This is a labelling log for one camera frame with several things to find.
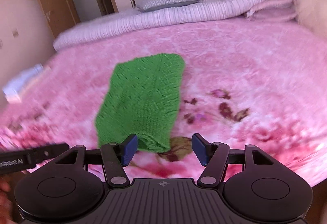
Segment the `white object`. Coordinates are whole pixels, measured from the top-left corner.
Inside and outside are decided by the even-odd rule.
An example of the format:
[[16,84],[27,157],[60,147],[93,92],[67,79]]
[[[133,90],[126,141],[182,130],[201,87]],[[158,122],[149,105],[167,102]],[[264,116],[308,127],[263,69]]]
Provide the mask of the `white object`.
[[14,96],[20,93],[24,86],[36,75],[43,71],[41,64],[35,65],[22,71],[19,75],[10,80],[2,89],[5,96]]
[[45,73],[49,71],[50,68],[46,67],[41,73],[28,81],[27,84],[18,93],[6,95],[5,98],[10,104],[21,103],[26,92],[30,90],[30,88],[33,87],[36,83],[38,83],[45,76]]

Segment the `metal rivet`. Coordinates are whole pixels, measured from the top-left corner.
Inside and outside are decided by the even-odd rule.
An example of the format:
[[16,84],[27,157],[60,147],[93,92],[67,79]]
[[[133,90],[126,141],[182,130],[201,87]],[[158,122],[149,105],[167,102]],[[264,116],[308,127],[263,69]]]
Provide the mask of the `metal rivet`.
[[124,184],[127,182],[126,178],[121,176],[112,177],[110,181],[113,184]]
[[205,176],[202,177],[200,181],[203,184],[214,184],[217,180],[214,177]]

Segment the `folded blanket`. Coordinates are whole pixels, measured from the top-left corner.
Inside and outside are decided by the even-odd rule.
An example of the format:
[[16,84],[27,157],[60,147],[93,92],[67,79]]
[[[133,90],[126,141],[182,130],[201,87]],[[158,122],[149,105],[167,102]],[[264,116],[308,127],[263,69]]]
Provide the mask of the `folded blanket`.
[[128,10],[75,26],[54,41],[56,51],[65,47],[97,41],[140,29],[202,21],[221,20],[242,15],[267,0],[202,0],[202,3],[141,13]]
[[183,70],[184,60],[177,54],[117,64],[95,120],[99,146],[137,134],[139,150],[168,151]]
[[267,0],[244,13],[251,21],[286,22],[295,19],[294,0]]

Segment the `green towel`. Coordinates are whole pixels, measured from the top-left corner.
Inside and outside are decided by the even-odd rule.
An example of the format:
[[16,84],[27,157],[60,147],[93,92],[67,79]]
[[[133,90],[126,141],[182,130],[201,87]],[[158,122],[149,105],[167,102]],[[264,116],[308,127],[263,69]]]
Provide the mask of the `green towel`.
[[121,143],[136,134],[139,150],[170,150],[184,65],[177,54],[158,54],[117,64],[95,120],[99,146]]

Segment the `pink floral bedspread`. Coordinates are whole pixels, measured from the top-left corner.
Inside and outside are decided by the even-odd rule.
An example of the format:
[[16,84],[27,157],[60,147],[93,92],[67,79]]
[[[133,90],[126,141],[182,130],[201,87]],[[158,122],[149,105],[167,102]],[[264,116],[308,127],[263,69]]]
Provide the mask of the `pink floral bedspread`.
[[[0,117],[2,148],[63,141],[97,148],[94,118],[114,66],[162,52],[186,62],[172,149],[136,153],[125,168],[131,179],[197,180],[204,168],[190,149],[193,133],[232,148],[255,144],[311,186],[327,178],[327,42],[292,22],[188,23],[64,49],[23,103]],[[100,166],[90,171],[103,179]]]

